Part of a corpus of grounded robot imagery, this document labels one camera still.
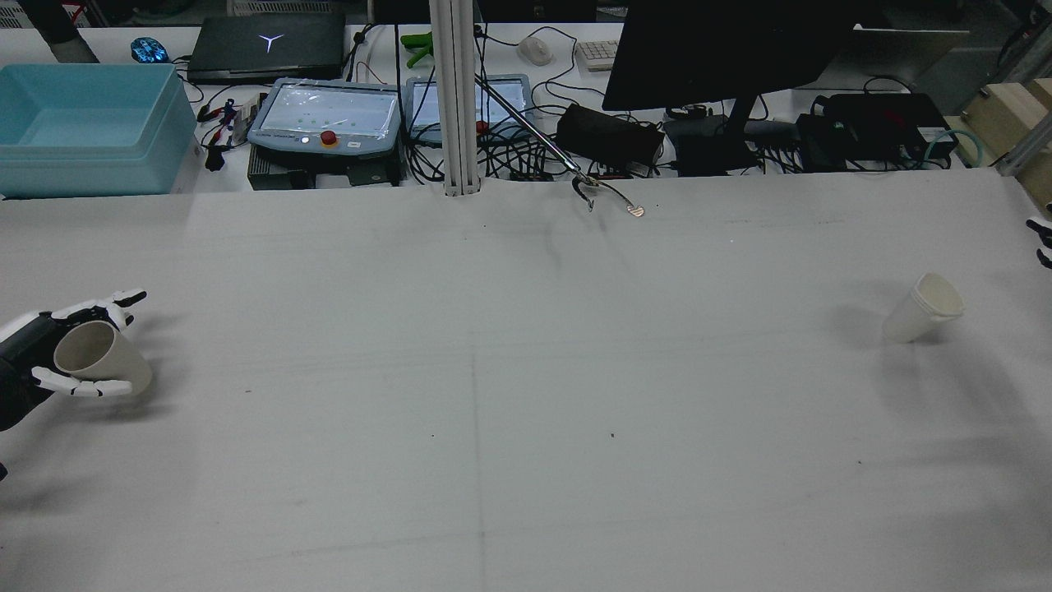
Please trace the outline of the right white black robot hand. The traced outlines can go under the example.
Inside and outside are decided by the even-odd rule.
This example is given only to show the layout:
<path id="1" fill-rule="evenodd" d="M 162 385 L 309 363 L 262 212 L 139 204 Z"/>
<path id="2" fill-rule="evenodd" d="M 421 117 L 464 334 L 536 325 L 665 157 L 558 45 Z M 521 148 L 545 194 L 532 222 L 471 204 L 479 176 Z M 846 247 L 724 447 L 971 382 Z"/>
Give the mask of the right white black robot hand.
<path id="1" fill-rule="evenodd" d="M 1052 269 L 1051 260 L 1051 226 L 1047 220 L 1032 216 L 1025 222 L 1025 226 L 1036 233 L 1040 240 L 1040 247 L 1036 250 L 1036 258 L 1046 269 Z"/>

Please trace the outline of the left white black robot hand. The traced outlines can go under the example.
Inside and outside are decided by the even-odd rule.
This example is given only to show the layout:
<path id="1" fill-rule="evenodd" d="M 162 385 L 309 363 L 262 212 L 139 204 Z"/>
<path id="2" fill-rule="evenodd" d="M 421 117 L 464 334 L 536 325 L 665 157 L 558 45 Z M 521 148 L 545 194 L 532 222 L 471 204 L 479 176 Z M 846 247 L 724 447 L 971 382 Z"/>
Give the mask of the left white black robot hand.
<path id="1" fill-rule="evenodd" d="M 22 314 L 2 326 L 1 431 L 15 427 L 53 394 L 108 397 L 132 394 L 132 383 L 117 377 L 74 377 L 60 370 L 53 354 L 77 327 L 101 321 L 123 332 L 134 315 L 127 310 L 146 299 L 145 289 L 118 291 L 56 311 Z"/>

